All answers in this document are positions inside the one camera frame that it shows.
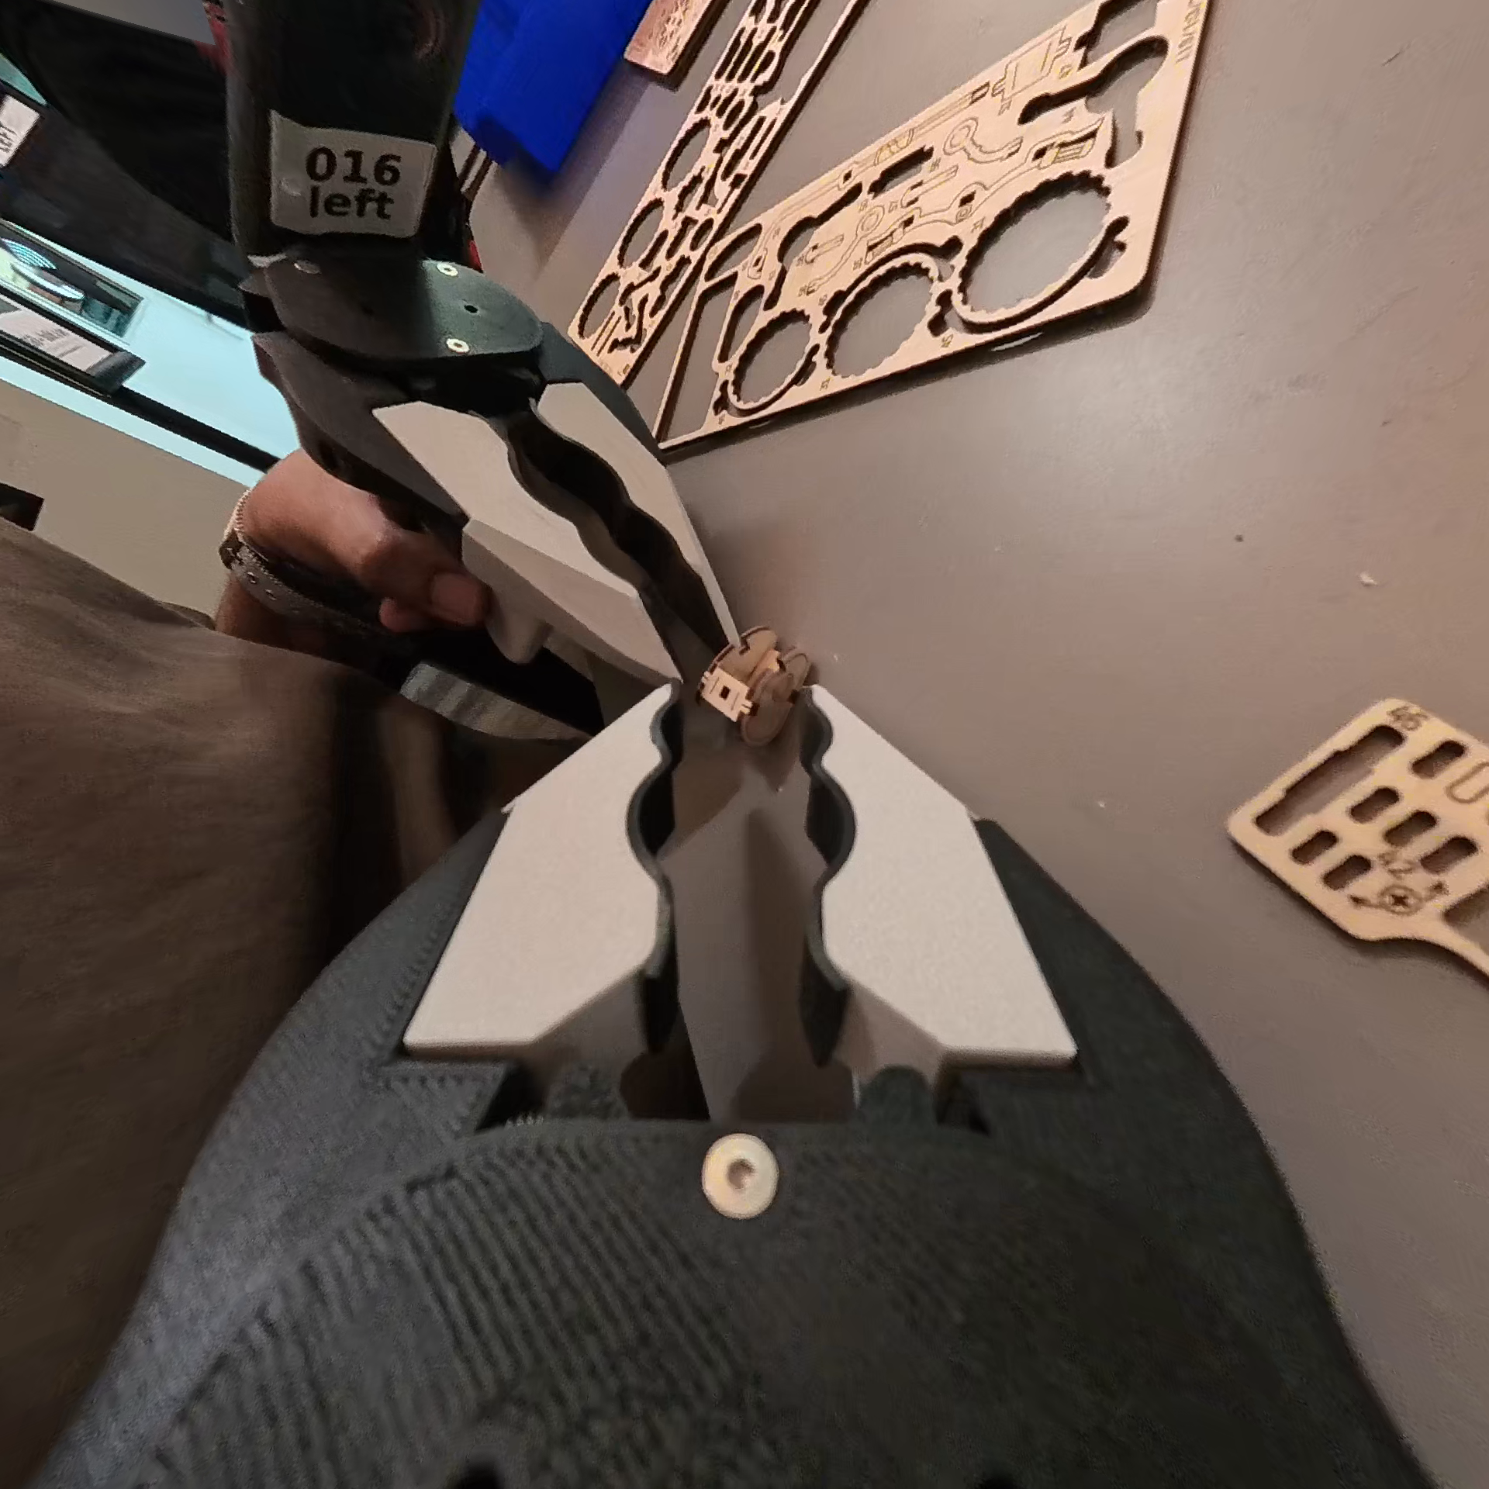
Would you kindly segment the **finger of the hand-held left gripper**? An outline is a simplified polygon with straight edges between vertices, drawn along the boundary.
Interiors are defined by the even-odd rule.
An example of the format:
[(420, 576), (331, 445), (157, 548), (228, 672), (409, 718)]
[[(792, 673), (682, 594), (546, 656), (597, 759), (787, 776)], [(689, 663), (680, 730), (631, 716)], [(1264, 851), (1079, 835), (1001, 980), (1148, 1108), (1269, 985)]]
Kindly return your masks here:
[(540, 388), (514, 418), (526, 489), (633, 583), (679, 673), (739, 642), (719, 580), (634, 404), (563, 335), (537, 349)]
[(491, 592), (487, 631), (507, 661), (530, 663), (560, 636), (643, 682), (680, 681), (636, 587), (528, 491), (498, 429), (429, 402), (374, 418), (464, 514), (459, 556)]

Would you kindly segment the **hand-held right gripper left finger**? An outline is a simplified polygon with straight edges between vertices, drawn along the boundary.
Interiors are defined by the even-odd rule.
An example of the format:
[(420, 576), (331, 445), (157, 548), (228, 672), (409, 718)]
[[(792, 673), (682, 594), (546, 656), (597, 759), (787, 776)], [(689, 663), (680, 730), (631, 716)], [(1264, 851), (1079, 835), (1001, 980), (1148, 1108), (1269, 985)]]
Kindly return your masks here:
[(673, 892), (680, 686), (663, 684), (514, 799), (422, 1000), (409, 1055), (531, 1078), (624, 1074), (679, 1016)]

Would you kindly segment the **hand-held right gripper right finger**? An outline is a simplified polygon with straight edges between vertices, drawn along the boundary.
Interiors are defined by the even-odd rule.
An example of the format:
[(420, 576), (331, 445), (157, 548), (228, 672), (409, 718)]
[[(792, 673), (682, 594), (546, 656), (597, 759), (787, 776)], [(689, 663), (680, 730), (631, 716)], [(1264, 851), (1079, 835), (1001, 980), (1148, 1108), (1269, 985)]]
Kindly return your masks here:
[(1076, 1042), (968, 806), (822, 684), (803, 698), (812, 1060), (859, 1085), (906, 1069), (1069, 1071)]

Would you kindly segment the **small wooden puzzle assembly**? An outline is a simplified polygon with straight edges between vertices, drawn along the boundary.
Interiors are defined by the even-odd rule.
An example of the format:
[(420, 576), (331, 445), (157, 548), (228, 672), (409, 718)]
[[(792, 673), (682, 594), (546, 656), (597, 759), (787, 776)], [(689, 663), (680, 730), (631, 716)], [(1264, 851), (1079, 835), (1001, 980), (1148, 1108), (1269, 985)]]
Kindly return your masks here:
[(769, 626), (753, 626), (718, 652), (695, 697), (732, 723), (744, 744), (765, 748), (785, 730), (812, 672), (806, 650)]

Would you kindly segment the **slotted wooden puzzle piece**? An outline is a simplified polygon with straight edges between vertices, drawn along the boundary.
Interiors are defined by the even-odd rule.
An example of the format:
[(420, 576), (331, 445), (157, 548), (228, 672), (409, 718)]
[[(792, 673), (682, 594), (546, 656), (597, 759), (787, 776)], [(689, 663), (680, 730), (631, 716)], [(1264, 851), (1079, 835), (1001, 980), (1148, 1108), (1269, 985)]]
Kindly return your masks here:
[(1487, 971), (1487, 746), (1404, 698), (1349, 720), (1235, 808), (1232, 844), (1338, 931)]

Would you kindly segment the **grey desk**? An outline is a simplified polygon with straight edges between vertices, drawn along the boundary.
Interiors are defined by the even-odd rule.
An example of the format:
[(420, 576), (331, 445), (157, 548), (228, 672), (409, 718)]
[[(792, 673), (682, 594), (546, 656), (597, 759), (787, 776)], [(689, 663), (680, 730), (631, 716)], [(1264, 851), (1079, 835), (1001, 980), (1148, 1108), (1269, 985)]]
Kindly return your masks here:
[(1485, 737), (1485, 3), (1214, 3), (1145, 299), (675, 482), (735, 615), (1180, 1005), (1397, 1422), (1485, 1485), (1485, 980), (1223, 829), (1388, 697)]

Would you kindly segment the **person's left hand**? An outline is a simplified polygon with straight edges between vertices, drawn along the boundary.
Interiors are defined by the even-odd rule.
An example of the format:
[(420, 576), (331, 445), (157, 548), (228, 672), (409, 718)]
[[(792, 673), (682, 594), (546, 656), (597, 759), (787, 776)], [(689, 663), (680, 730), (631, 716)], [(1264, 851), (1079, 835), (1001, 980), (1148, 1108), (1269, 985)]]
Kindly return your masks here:
[(326, 473), (305, 452), (280, 459), (241, 498), (237, 530), (278, 564), (356, 588), (377, 629), (484, 627), (491, 590), (429, 533), (400, 526), (368, 493)]

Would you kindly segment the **metal wristwatch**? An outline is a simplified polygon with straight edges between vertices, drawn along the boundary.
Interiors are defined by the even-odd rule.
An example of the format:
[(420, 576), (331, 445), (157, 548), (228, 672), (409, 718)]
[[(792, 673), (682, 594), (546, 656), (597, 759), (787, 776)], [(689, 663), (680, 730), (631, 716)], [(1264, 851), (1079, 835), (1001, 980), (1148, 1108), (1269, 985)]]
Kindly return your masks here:
[(218, 558), (232, 583), (253, 603), (282, 619), (294, 620), (301, 595), (292, 587), (283, 585), (283, 576), (243, 533), (241, 516), (250, 494), (251, 491), (246, 489), (235, 500), (218, 544)]

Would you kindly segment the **black framed sign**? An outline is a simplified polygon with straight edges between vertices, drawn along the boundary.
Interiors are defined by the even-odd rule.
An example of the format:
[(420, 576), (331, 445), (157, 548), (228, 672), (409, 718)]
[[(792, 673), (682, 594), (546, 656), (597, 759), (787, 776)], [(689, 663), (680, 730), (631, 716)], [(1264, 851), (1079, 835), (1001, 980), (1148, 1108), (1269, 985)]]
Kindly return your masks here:
[(1, 292), (1, 379), (21, 374), (111, 399), (145, 369), (129, 347), (95, 337), (58, 315)]

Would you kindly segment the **blue plastic bin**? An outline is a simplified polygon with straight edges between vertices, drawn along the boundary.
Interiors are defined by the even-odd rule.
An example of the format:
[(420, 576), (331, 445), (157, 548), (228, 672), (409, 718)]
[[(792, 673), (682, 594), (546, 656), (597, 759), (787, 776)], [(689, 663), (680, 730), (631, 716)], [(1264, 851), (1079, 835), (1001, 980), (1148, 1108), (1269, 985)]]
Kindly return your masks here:
[(494, 163), (556, 174), (647, 2), (480, 2), (454, 119)]

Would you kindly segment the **dark engraved wooden board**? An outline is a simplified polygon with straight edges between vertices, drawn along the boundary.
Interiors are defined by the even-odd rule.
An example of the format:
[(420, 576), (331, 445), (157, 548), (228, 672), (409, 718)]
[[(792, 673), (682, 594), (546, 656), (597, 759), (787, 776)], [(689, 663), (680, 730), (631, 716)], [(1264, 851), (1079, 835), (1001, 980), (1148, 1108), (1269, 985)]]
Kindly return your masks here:
[(723, 2), (652, 2), (624, 50), (624, 62), (668, 81), (695, 55)]

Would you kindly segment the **wide wooden puzzle sheet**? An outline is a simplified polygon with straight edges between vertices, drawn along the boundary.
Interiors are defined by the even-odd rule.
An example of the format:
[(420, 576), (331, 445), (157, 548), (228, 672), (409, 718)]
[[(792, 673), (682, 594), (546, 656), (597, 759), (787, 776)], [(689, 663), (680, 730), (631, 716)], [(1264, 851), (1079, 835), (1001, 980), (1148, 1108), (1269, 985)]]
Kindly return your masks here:
[[(1210, 3), (1079, 5), (895, 131), (820, 174), (705, 259), (657, 409), (663, 454), (813, 404), (1015, 347), (1141, 291)], [(1102, 214), (1042, 287), (992, 301), (975, 276), (1033, 207)]]

